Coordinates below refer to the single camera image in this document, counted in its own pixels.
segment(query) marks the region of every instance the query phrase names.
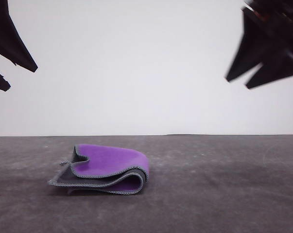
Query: concrete floor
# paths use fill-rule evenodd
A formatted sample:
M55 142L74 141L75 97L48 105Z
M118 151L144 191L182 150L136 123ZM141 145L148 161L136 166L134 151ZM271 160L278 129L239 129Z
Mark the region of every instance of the concrete floor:
M150 159L137 195L47 185L80 143ZM293 135L0 137L0 233L293 233Z

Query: white backdrop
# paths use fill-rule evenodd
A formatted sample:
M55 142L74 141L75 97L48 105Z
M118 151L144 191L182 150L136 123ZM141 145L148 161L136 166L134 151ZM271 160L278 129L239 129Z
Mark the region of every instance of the white backdrop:
M9 0L38 70L0 56L0 136L293 133L293 78L224 76L242 0Z

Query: gray fabric edge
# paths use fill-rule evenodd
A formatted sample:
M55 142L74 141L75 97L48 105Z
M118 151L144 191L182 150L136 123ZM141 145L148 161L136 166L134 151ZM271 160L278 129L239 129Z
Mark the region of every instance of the gray fabric edge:
M91 190L101 191L101 192L107 192L107 193L115 193L115 194L123 194L123 195L131 195L138 193L144 186L144 179L141 177L140 174L136 172L129 172L125 174L124 176L121 176L120 178L116 179L115 181L109 183L109 184L87 184L87 183L58 183L58 178L69 168L69 165L66 165L62 171L58 172L51 180L48 181L49 185L52 186L59 186L59 187L70 187L74 190L78 190L78 187L88 187L91 188ZM136 190L129 190L129 191L109 191L109 190L102 190L100 188L105 188L109 186L113 186L116 183L121 182L122 180L126 179L129 176L137 176L140 179L140 186Z

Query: purple cloth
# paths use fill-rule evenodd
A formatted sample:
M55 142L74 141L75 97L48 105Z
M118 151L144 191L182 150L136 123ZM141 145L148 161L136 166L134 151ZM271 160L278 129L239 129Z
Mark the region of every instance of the purple cloth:
M147 157L132 149L80 144L75 146L76 154L87 160L72 164L72 171L78 177L99 178L139 168L148 176Z
M49 181L69 188L69 193L91 189L117 194L135 194L149 179L147 157L136 150L80 144L65 169Z

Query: folded cloth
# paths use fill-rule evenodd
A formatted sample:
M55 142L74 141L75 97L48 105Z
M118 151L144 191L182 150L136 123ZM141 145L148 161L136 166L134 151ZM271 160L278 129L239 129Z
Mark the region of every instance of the folded cloth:
M147 157L136 150L80 144L74 147L71 162L48 184L130 195L138 193L149 180Z

